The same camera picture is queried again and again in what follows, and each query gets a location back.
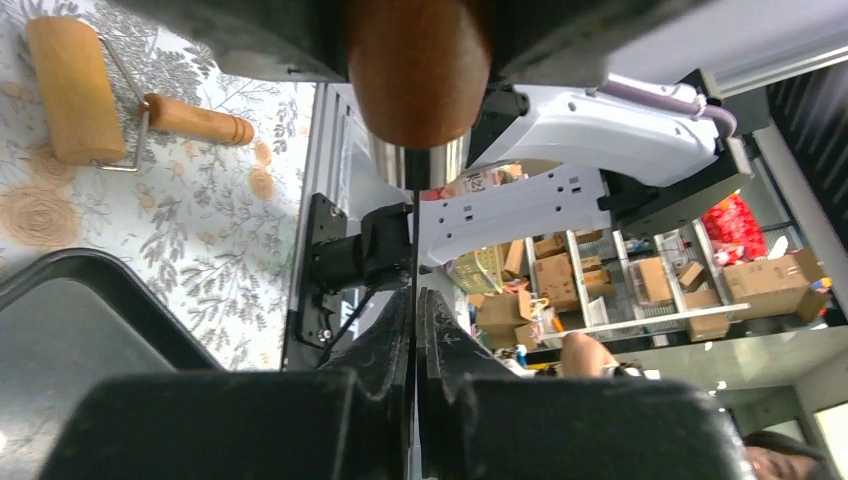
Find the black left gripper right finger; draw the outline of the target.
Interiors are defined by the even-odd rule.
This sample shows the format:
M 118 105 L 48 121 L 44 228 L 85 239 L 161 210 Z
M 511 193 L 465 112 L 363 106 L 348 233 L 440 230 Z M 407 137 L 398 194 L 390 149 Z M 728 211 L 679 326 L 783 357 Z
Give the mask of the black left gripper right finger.
M 423 474 L 432 479 L 750 479 L 731 421 L 677 381 L 522 378 L 457 323 L 416 306 Z

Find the metal dough scraper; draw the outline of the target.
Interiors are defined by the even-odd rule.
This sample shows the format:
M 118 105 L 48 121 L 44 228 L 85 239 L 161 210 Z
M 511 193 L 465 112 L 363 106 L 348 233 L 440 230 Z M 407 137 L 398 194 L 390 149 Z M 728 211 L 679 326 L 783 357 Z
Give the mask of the metal dough scraper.
M 404 150 L 404 187 L 420 217 L 431 151 L 471 128 L 492 63 L 484 1 L 348 1 L 349 79 L 369 130 Z

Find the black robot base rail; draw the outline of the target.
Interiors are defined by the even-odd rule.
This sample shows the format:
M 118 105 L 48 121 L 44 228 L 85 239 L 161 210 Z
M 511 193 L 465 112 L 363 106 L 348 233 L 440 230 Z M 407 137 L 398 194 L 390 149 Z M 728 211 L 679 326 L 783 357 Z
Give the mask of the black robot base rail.
M 348 232 L 349 218 L 329 197 L 315 193 L 307 204 L 302 242 L 283 341 L 283 367 L 312 370 L 328 346 L 341 348 L 352 334 L 342 326 L 353 306 L 344 294 L 363 285 L 361 236 Z

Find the wooden rolling pin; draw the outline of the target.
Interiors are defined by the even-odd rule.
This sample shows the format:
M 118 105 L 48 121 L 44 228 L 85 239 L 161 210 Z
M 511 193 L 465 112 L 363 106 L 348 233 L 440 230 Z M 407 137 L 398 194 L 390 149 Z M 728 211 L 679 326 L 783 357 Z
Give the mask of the wooden rolling pin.
M 52 147 L 64 164 L 135 173 L 150 130 L 233 147 L 245 146 L 254 138 L 252 124 L 242 117 L 143 92 L 112 45 L 86 23 L 43 16 L 29 21 L 25 33 Z M 134 148 L 128 148 L 124 140 L 109 63 L 135 97 Z

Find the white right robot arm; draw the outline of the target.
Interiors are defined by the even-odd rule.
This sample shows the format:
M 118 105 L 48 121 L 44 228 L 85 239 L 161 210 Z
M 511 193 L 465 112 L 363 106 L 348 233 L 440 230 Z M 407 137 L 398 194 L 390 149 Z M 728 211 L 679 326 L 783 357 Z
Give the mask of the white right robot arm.
M 457 198 L 384 207 L 358 235 L 309 239 L 301 294 L 395 290 L 422 268 L 558 228 L 673 229 L 724 196 L 735 118 L 694 88 L 613 75 L 609 56 L 695 1 L 130 1 L 208 46 L 227 73 L 347 83 L 384 181 L 438 184 L 441 154 L 512 85 L 529 109 L 476 159 L 553 168 Z

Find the black baking tray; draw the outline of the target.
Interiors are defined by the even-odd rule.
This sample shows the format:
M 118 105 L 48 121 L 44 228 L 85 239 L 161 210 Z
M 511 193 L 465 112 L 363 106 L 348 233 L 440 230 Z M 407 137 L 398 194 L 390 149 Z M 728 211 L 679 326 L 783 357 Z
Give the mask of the black baking tray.
M 2 478 L 35 478 L 101 381 L 220 367 L 115 256 L 70 248 L 40 257 L 1 283 Z

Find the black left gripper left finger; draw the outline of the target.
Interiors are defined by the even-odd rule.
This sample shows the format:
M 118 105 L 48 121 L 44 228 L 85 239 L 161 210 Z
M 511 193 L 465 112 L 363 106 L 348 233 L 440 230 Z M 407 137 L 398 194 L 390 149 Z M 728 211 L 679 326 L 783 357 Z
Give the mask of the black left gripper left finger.
M 118 377 L 83 398 L 43 479 L 403 479 L 411 291 L 316 370 Z

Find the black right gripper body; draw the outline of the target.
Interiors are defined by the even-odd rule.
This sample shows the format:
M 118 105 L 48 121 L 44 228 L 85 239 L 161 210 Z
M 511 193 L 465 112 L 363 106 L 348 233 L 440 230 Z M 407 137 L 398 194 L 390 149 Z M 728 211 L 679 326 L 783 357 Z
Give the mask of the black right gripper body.
M 380 1 L 124 1 L 122 7 L 209 47 L 226 73 L 346 83 L 345 21 Z M 412 16 L 479 17 L 492 83 L 595 86 L 611 54 L 703 7 L 701 1 L 409 1 Z

